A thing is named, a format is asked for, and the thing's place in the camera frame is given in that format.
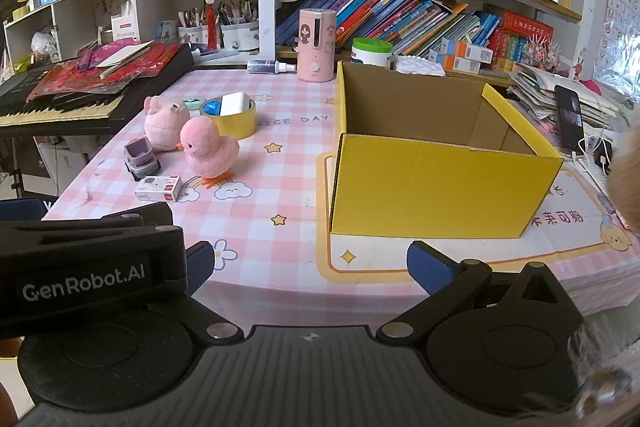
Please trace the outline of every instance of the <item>white cap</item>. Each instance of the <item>white cap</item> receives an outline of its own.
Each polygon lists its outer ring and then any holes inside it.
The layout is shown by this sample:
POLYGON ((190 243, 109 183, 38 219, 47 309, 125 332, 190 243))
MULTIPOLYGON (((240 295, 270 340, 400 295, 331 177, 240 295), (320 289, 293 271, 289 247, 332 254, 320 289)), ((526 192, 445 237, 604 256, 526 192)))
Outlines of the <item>white cap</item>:
POLYGON ((287 64, 286 62, 276 62, 278 71, 277 73, 295 73, 296 65, 295 64, 287 64))

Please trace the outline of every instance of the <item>yellow star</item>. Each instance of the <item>yellow star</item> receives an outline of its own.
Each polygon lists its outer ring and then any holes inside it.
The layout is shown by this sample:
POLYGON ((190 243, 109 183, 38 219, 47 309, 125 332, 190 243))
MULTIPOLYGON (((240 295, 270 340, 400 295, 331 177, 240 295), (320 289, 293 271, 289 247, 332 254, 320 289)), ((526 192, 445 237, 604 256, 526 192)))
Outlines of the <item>yellow star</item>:
POLYGON ((286 216, 281 216, 280 214, 276 214, 275 216, 271 217, 274 227, 277 227, 278 225, 284 225, 286 219, 286 216))
POLYGON ((349 250, 345 251, 340 257, 344 259, 347 264, 351 264, 351 261, 353 261, 356 258, 356 256, 353 253, 351 253, 349 250))
POLYGON ((269 145, 265 145, 264 148, 267 149, 267 153, 280 152, 280 149, 282 149, 282 145, 271 142, 269 145))

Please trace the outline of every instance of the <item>cloud print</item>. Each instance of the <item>cloud print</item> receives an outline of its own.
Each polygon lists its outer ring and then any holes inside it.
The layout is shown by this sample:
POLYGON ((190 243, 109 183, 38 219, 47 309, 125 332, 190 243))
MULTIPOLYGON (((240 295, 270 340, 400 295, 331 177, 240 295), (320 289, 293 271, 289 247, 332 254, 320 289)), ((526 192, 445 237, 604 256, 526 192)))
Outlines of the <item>cloud print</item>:
POLYGON ((178 201, 195 201, 200 197, 200 193, 191 187, 183 188, 178 195, 178 201))
POLYGON ((213 194, 217 200, 248 198, 253 191, 242 182, 226 182, 213 194))

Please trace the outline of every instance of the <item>white jar with green lid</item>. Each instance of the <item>white jar with green lid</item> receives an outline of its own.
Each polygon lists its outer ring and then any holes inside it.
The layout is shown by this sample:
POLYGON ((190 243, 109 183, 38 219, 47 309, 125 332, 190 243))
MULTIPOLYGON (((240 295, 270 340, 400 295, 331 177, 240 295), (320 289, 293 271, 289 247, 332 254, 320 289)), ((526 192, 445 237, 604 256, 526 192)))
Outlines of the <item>white jar with green lid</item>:
POLYGON ((351 45, 351 62, 391 69, 391 42, 356 37, 351 45))

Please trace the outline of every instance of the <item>toy car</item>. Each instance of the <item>toy car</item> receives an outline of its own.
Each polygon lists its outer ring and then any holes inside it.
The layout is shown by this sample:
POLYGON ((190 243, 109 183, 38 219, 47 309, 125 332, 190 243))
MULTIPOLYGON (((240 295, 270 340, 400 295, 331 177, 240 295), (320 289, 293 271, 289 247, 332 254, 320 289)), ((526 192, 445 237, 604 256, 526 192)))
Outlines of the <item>toy car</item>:
POLYGON ((124 163, 137 182, 160 170, 160 162, 146 136, 131 140, 124 146, 124 163))

